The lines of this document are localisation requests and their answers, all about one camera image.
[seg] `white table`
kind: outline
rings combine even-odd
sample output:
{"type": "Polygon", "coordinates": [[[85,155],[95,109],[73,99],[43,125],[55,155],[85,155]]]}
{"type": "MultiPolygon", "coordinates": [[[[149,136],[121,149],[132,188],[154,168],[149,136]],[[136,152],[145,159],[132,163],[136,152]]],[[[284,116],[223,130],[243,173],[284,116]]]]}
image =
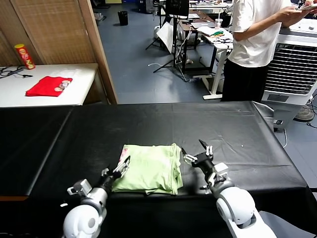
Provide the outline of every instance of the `white table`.
{"type": "MultiPolygon", "coordinates": [[[[223,28],[221,28],[220,30],[223,31],[225,37],[227,37],[229,39],[233,39],[233,36],[230,32],[226,31],[223,28]]],[[[204,85],[207,87],[207,89],[209,91],[209,95],[205,95],[203,98],[205,100],[221,99],[222,94],[216,94],[216,92],[217,92],[219,82],[221,80],[221,74],[222,74],[224,62],[227,59],[227,51],[233,49],[233,44],[232,43],[214,44],[215,38],[207,37],[207,36],[205,36],[205,38],[217,49],[217,55],[219,58],[219,62],[218,62],[217,71],[216,71],[216,74],[214,77],[211,75],[199,76],[202,78],[204,85]],[[207,78],[213,78],[212,87],[210,87],[210,83],[208,82],[207,78]]]]}
{"type": "Polygon", "coordinates": [[[33,77],[22,78],[15,74],[0,78],[0,108],[83,105],[94,80],[101,100],[106,102],[96,63],[37,65],[35,69],[19,73],[33,77]],[[25,92],[45,76],[70,77],[73,81],[58,97],[25,96],[25,92]]]}
{"type": "Polygon", "coordinates": [[[208,10],[209,13],[221,13],[224,8],[231,7],[231,3],[223,3],[223,4],[197,4],[197,3],[189,3],[190,10],[208,10]]]}

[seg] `red can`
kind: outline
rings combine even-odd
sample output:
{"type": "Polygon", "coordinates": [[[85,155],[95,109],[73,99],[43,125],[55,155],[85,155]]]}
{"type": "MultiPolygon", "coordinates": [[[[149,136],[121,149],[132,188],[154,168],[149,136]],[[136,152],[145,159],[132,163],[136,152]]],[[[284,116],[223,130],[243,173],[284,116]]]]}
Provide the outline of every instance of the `red can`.
{"type": "Polygon", "coordinates": [[[16,50],[18,51],[21,59],[23,60],[25,67],[27,69],[33,69],[35,68],[35,64],[33,63],[32,58],[30,57],[26,47],[24,44],[18,44],[14,46],[16,50]]]}

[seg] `white air cooler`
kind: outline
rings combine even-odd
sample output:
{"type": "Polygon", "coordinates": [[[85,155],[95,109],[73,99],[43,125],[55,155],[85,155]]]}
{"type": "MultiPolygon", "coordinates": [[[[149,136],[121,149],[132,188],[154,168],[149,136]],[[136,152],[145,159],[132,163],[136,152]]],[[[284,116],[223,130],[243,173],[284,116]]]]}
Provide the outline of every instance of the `white air cooler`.
{"type": "Polygon", "coordinates": [[[274,127],[290,123],[317,88],[317,20],[281,29],[269,64],[264,104],[274,109],[274,127]]]}

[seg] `smartphone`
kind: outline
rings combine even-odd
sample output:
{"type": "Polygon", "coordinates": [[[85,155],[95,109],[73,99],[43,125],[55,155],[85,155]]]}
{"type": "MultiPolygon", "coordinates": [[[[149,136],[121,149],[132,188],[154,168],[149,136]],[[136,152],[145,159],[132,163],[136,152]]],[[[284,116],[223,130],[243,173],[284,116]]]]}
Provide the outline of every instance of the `smartphone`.
{"type": "Polygon", "coordinates": [[[304,10],[310,10],[310,11],[312,11],[312,10],[315,10],[315,9],[317,9],[317,3],[312,4],[312,5],[309,5],[309,6],[302,7],[302,8],[300,8],[299,10],[300,10],[300,11],[304,11],[304,10]]]}

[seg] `folded shirt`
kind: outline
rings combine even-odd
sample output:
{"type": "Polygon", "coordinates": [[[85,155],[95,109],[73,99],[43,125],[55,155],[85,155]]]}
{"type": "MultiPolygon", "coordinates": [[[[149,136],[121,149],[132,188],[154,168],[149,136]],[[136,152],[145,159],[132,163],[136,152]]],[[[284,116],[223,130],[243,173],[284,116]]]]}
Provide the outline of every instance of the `folded shirt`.
{"type": "Polygon", "coordinates": [[[26,91],[25,96],[49,96],[58,97],[63,90],[71,83],[72,78],[50,77],[42,78],[31,89],[26,91]]]}
{"type": "Polygon", "coordinates": [[[177,195],[183,186],[180,172],[180,151],[176,145],[124,145],[119,163],[130,156],[126,174],[117,179],[113,192],[168,193],[177,195]]]}

